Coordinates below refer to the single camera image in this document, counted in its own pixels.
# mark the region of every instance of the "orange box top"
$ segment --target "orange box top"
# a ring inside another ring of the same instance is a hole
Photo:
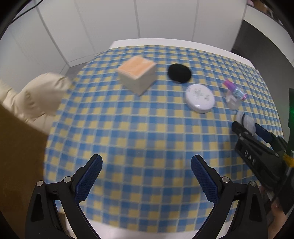
[[[125,73],[132,78],[138,79],[151,67],[155,62],[140,56],[134,56],[117,68],[119,72]]]

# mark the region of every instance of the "small bottle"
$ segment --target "small bottle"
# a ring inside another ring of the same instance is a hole
[[[225,100],[231,109],[238,109],[243,100],[246,99],[246,94],[243,93],[239,87],[229,80],[225,80],[224,85],[228,88],[225,95]]]

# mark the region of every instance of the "orange and white box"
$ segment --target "orange and white box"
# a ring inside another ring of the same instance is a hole
[[[156,63],[134,56],[117,68],[121,84],[137,95],[142,95],[157,79]]]

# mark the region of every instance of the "checkered tablecloth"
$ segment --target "checkered tablecloth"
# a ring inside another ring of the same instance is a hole
[[[157,81],[140,97],[122,87],[116,73],[135,55],[155,61],[158,70]],[[189,83],[180,85],[167,78],[173,63],[192,70]],[[87,200],[80,203],[88,219],[147,232],[199,229],[213,203],[191,171],[195,154],[235,182],[255,179],[234,151],[237,136],[231,124],[236,111],[226,106],[225,78],[248,95],[240,109],[282,135],[276,107],[256,69],[181,47],[120,47],[103,52],[79,72],[62,100],[47,143],[45,182],[73,175],[92,154],[99,154],[103,169]],[[193,83],[212,90],[216,104],[211,112],[198,114],[185,104],[184,92]]]

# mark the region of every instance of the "metal screw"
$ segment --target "metal screw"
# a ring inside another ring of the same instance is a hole
[[[43,185],[43,181],[42,181],[42,180],[40,180],[40,181],[37,182],[37,186],[38,186],[38,187],[40,187],[40,186],[42,186],[42,185]]]
[[[230,179],[228,177],[223,177],[222,181],[225,182],[225,183],[228,183],[230,181]]]
[[[63,179],[63,181],[64,181],[64,182],[70,182],[70,181],[71,181],[71,177],[65,177],[65,178]]]
[[[250,185],[251,185],[252,187],[256,187],[256,186],[257,186],[256,182],[254,182],[254,181],[250,181]]]

